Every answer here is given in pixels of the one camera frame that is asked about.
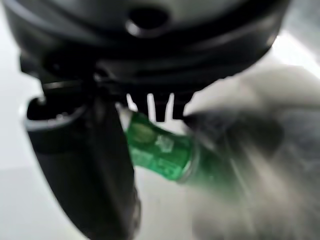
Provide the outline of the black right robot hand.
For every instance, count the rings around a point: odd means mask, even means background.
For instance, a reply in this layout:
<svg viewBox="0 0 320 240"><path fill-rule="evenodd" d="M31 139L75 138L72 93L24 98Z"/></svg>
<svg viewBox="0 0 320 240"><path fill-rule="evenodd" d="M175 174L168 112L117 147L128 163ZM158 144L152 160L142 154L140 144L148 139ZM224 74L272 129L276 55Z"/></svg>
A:
<svg viewBox="0 0 320 240"><path fill-rule="evenodd" d="M194 93L250 68L272 47L287 0L5 0L20 69L44 101L25 130L59 205L91 240L130 240L140 201L115 104L132 97L165 121Z"/></svg>

